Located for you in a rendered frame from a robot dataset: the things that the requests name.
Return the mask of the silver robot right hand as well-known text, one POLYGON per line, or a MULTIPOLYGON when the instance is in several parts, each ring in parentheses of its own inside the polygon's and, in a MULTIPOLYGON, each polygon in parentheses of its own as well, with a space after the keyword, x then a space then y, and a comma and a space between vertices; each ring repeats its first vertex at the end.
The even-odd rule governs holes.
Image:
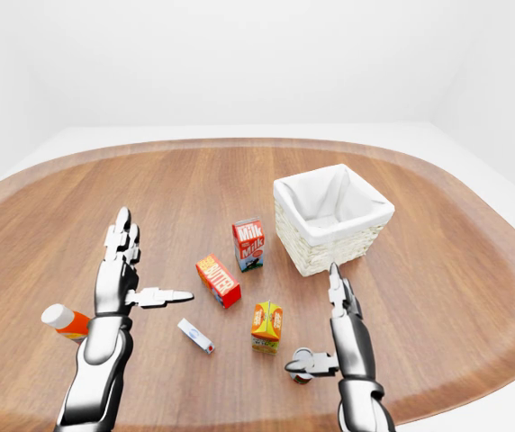
POLYGON ((333 304, 330 326, 336 353, 314 353, 309 358, 293 360, 285 370, 314 377, 333 376, 341 371, 347 379, 374 381, 374 351, 359 302, 336 263, 331 264, 329 273, 329 298, 333 304))

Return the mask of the silver robot left hand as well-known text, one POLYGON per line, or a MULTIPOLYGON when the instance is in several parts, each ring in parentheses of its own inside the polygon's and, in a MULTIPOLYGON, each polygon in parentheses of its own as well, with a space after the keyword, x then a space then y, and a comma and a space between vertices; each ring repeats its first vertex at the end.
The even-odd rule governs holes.
POLYGON ((131 307, 143 309, 165 307, 172 302, 188 302, 191 292, 161 290, 158 287, 138 291, 135 266, 140 261, 140 229, 131 222, 127 207, 121 207, 116 222, 107 231, 104 260, 95 283, 95 315, 128 315, 131 307))

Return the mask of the white wicker basket with liner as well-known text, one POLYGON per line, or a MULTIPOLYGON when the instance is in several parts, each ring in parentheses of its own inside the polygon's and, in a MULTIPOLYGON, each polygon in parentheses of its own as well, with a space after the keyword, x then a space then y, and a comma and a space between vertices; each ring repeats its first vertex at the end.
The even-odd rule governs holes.
POLYGON ((344 164, 274 181, 276 233, 303 276, 363 256, 394 206, 344 164))

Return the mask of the small red tin can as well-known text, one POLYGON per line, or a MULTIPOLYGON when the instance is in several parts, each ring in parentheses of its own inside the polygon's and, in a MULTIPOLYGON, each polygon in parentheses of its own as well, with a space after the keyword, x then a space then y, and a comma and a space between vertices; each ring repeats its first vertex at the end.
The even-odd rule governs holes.
MULTIPOLYGON (((293 360, 306 359, 312 356, 312 351, 307 347, 300 347, 294 351, 293 360)), ((313 376, 308 373, 290 373, 292 379, 299 384, 308 383, 313 376)))

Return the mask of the orange bottle with white cap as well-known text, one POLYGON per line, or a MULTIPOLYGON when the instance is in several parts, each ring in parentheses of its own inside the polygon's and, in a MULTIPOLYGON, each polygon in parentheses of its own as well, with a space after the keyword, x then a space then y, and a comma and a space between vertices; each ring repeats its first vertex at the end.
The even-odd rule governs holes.
POLYGON ((41 314, 41 321, 53 327, 60 335, 80 345, 87 337, 90 319, 63 304, 55 303, 41 314))

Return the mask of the orange juice carton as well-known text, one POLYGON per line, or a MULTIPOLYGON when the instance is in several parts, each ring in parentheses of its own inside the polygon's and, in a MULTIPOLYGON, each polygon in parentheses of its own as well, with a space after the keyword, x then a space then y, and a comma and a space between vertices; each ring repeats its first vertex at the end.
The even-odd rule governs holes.
POLYGON ((257 303, 252 318, 252 348, 274 355, 279 348, 282 323, 283 310, 280 306, 271 301, 257 303))

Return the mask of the white blue flat box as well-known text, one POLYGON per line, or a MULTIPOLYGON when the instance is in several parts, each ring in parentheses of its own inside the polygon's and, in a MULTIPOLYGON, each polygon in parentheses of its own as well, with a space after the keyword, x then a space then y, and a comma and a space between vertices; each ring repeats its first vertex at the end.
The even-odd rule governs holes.
POLYGON ((198 345, 206 354, 214 350, 212 341, 206 337, 199 329, 191 324, 187 319, 181 319, 177 326, 198 345))

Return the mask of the red orange butter box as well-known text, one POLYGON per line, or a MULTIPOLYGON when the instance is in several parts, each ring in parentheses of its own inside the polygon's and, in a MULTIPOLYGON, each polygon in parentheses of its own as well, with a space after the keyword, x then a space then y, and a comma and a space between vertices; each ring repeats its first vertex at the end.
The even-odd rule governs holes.
POLYGON ((224 309, 240 299, 239 282, 214 254, 198 261, 195 266, 203 283, 224 309))

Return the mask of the red milk carton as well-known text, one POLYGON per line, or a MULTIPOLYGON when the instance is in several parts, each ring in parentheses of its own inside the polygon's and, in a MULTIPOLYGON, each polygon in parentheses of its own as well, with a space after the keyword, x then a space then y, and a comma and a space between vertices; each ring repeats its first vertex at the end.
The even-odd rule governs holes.
POLYGON ((241 272, 261 267, 265 236, 259 218, 240 220, 232 225, 234 251, 241 272))

